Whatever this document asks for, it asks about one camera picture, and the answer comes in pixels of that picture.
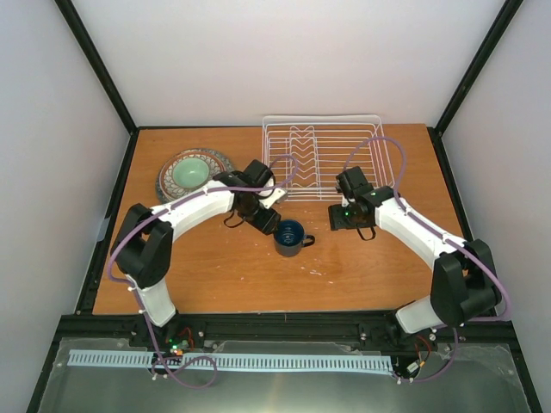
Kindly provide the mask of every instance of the dish rack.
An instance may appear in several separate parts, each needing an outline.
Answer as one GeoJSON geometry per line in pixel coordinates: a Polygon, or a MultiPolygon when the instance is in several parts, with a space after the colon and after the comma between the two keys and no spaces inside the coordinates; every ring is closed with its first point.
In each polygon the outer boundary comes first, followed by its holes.
{"type": "MultiPolygon", "coordinates": [[[[340,200],[336,176],[350,153],[367,138],[384,136],[381,118],[374,114],[340,116],[286,116],[263,118],[263,162],[291,154],[299,163],[297,175],[286,186],[288,200],[340,200]]],[[[360,166],[374,187],[394,185],[387,142],[364,145],[349,167],[360,166]]],[[[293,172],[293,161],[284,159],[271,169],[277,182],[293,172]]]]}

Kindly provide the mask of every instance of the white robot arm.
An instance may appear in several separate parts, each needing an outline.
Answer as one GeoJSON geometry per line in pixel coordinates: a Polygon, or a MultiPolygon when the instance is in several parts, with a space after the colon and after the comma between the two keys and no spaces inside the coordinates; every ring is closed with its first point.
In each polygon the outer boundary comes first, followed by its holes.
{"type": "Polygon", "coordinates": [[[169,210],[158,218],[156,225],[148,229],[147,241],[139,234],[116,259],[121,271],[136,286],[136,293],[153,324],[163,327],[176,314],[164,276],[170,266],[171,246],[184,232],[215,215],[230,211],[237,211],[243,220],[264,234],[273,232],[277,227],[281,217],[271,207],[284,199],[286,192],[283,189],[276,188],[256,194],[236,193],[231,190],[209,192],[209,189],[228,186],[271,187],[274,179],[271,172],[266,171],[269,171],[266,166],[253,161],[244,172],[234,171],[216,176],[195,191],[204,192],[204,196],[192,198],[184,207],[172,209],[178,202],[175,200],[151,209],[138,204],[128,211],[113,249],[142,219],[162,210],[169,210]]]}
{"type": "Polygon", "coordinates": [[[416,213],[403,198],[398,202],[390,187],[374,189],[359,167],[339,174],[337,188],[343,193],[343,202],[329,208],[332,230],[357,229],[362,236],[361,228],[367,227],[375,236],[374,228],[379,227],[415,252],[433,272],[430,296],[393,312],[396,334],[410,335],[442,324],[458,326],[491,310],[501,300],[499,290],[480,268],[426,226],[469,250],[495,273],[492,253],[485,243],[468,243],[448,234],[416,213]],[[412,218],[412,213],[424,226],[412,218]]]}

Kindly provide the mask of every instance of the wooden table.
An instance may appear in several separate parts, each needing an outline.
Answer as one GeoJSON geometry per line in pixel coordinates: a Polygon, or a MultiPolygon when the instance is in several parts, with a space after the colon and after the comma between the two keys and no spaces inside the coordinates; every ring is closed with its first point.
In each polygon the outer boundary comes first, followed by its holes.
{"type": "MultiPolygon", "coordinates": [[[[442,228],[461,234],[425,125],[386,125],[385,134],[406,149],[400,192],[442,228]]],[[[135,203],[157,205],[154,182],[166,160],[179,151],[209,147],[243,169],[261,158],[260,127],[156,129],[139,134],[117,217],[115,234],[135,203]]],[[[389,145],[395,174],[399,153],[389,145]]],[[[297,219],[316,244],[284,258],[272,237],[249,225],[227,229],[217,216],[174,244],[167,284],[180,312],[357,311],[394,308],[430,291],[431,271],[398,239],[378,231],[363,242],[355,231],[330,231],[328,202],[284,202],[284,219],[297,219]]],[[[118,269],[115,275],[120,276],[118,269]]],[[[125,286],[103,274],[95,314],[138,310],[125,286]]]]}

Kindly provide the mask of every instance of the mug handle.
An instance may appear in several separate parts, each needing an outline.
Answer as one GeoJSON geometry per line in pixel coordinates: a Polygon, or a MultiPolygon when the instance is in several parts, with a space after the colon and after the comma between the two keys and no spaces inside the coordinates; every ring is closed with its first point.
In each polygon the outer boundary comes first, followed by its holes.
{"type": "Polygon", "coordinates": [[[304,237],[304,239],[305,239],[305,240],[307,240],[307,239],[310,240],[309,243],[305,243],[305,242],[302,243],[302,246],[303,246],[304,248],[309,247],[310,245],[313,245],[313,244],[316,242],[316,237],[315,237],[314,235],[306,235],[306,236],[304,237]]]}

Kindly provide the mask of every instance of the blue mug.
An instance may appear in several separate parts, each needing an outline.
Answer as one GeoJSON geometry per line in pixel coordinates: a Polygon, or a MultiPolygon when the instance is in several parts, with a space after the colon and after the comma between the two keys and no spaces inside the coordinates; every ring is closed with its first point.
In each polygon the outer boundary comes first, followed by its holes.
{"type": "Polygon", "coordinates": [[[284,219],[274,232],[275,250],[282,256],[296,256],[302,247],[309,247],[315,242],[316,237],[307,235],[302,225],[294,219],[284,219]]]}

